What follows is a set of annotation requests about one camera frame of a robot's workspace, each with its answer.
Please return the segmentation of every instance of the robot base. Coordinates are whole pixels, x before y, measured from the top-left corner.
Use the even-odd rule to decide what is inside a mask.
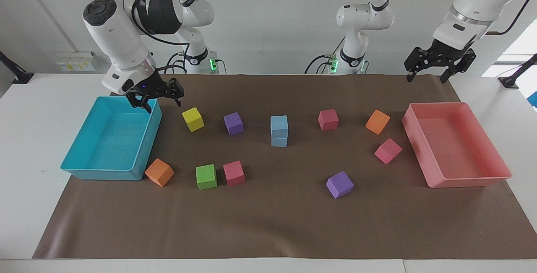
[[[345,61],[338,61],[337,64],[328,65],[329,75],[348,75],[348,74],[365,74],[363,60],[357,67],[350,67]]]
[[[218,64],[214,62],[218,58],[215,51],[211,51],[210,55],[203,59],[199,65],[192,65],[190,62],[185,62],[185,68],[188,74],[220,74]]]

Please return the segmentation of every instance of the brown paper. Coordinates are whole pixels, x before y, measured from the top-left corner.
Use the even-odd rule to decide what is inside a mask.
[[[537,258],[537,234],[505,181],[427,187],[401,118],[410,102],[458,101],[435,76],[178,80],[183,107],[159,100],[148,163],[172,166],[169,183],[71,177],[34,258]],[[193,133],[181,116],[191,107],[205,122]],[[337,130],[320,130],[326,109],[337,111]],[[364,127],[375,109],[391,116],[380,135]],[[235,111],[245,131],[230,137],[223,116]],[[287,148],[271,147],[270,116],[281,114]],[[385,165],[373,153],[388,138],[403,151]],[[228,187],[222,166],[236,160],[246,182]],[[215,164],[219,186],[202,191],[195,167],[205,164]],[[336,200],[326,180],[341,171],[355,188]]]

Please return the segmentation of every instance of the plastic tray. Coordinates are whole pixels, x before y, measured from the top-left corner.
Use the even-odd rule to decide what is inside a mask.
[[[403,126],[429,187],[486,186],[512,177],[466,103],[411,103]]]
[[[162,118],[159,103],[148,103],[151,114],[125,97],[98,97],[61,169],[79,179],[142,179]]]

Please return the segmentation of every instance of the orange cube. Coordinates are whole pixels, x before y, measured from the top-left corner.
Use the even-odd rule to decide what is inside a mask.
[[[386,127],[386,124],[388,124],[389,120],[390,116],[379,110],[375,110],[366,124],[366,128],[376,134],[380,134],[382,130],[384,130],[384,127]]]
[[[155,162],[147,168],[146,176],[160,187],[164,187],[167,181],[173,176],[173,170],[168,164],[162,162],[160,159],[156,159]]]

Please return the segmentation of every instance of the wall socket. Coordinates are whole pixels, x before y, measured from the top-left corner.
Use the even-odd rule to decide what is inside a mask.
[[[63,72],[95,72],[98,67],[93,52],[58,53],[56,64]]]

